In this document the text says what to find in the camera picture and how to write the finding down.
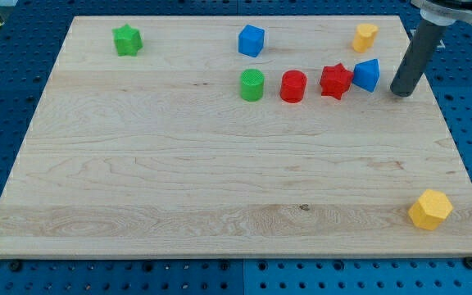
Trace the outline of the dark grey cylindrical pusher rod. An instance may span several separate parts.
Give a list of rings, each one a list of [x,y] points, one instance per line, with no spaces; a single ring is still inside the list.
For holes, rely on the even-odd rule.
[[[393,94],[402,98],[412,95],[446,28],[426,19],[419,23],[390,84]]]

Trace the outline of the silver robot tool mount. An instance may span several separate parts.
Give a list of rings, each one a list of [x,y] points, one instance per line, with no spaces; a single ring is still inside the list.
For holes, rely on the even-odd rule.
[[[423,19],[439,26],[462,21],[472,25],[472,0],[410,0]]]

